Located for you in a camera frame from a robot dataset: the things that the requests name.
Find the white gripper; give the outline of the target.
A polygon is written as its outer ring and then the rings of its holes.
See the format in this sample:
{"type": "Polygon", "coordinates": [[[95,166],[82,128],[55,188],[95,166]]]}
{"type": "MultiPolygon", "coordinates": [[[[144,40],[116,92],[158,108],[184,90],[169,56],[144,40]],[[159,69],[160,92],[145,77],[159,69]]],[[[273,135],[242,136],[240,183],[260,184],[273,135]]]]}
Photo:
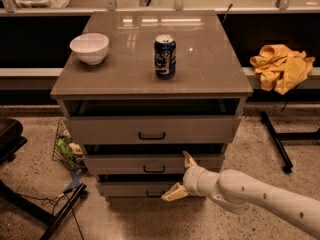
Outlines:
{"type": "Polygon", "coordinates": [[[186,197],[188,193],[201,197],[218,195],[220,193],[219,174],[196,166],[196,161],[187,151],[183,151],[183,155],[185,167],[188,168],[183,176],[183,185],[177,182],[161,196],[161,199],[171,202],[186,197]]]}

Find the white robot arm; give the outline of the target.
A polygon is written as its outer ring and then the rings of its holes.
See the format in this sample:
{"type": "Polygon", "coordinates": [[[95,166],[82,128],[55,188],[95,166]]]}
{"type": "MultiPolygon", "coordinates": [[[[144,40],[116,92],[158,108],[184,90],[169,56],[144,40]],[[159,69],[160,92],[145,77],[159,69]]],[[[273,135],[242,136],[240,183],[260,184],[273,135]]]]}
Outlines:
{"type": "Polygon", "coordinates": [[[182,184],[177,182],[165,192],[161,196],[164,201],[206,197],[234,214],[244,214],[253,204],[320,239],[320,201],[266,184],[237,170],[209,171],[199,166],[187,151],[183,155],[182,184]]]}

